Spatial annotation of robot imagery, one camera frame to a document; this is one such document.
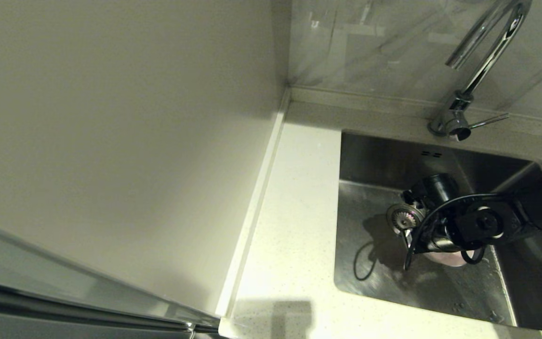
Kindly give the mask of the white cabinet side panel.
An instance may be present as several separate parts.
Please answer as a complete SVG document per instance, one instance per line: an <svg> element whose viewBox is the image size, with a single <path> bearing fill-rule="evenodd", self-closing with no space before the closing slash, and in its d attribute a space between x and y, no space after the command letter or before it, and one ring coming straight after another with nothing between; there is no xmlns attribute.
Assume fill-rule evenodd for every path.
<svg viewBox="0 0 542 339"><path fill-rule="evenodd" d="M226 312L292 0L0 0L0 230Z"/></svg>

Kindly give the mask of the stainless steel sink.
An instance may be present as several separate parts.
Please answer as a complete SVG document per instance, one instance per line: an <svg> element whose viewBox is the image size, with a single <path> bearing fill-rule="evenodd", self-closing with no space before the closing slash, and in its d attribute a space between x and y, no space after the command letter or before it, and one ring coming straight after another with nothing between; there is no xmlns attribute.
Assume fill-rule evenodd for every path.
<svg viewBox="0 0 542 339"><path fill-rule="evenodd" d="M405 247L389 208L418 180L453 176L462 195L518 189L542 176L529 160L344 132L338 177L334 283L343 292L542 331L542 233L489 247L477 265L451 267Z"/></svg>

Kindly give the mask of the pink bowl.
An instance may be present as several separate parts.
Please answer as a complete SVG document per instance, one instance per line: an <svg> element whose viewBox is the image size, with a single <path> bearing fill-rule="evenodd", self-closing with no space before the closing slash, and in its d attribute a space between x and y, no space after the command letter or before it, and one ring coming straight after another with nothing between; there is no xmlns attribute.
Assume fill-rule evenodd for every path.
<svg viewBox="0 0 542 339"><path fill-rule="evenodd" d="M432 262L449 267L462 267L468 264L460 252L428 252L423 256Z"/></svg>

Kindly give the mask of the round metal drain strainer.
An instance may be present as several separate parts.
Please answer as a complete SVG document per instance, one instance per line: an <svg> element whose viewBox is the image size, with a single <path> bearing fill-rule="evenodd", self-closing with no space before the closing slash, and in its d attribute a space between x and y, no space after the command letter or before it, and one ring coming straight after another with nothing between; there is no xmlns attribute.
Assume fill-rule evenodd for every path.
<svg viewBox="0 0 542 339"><path fill-rule="evenodd" d="M397 234L409 235L425 217L425 210L415 205L400 203L391 205L386 212L386 221Z"/></svg>

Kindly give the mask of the chrome gooseneck faucet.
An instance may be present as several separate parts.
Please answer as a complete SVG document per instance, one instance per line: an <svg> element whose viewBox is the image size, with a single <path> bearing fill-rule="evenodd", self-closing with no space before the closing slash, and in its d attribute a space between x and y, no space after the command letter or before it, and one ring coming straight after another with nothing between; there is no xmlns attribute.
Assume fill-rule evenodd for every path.
<svg viewBox="0 0 542 339"><path fill-rule="evenodd" d="M452 92L444 107L439 109L427 124L429 133L437 137L454 138L459 142L470 137L473 129L469 129L470 123L465 117L465 112L475 100L475 91L520 31L532 4L533 0L495 0L495 3L488 7L468 30L445 62L452 69L460 69L493 28L503 18L506 19L501 32L465 85Z"/></svg>

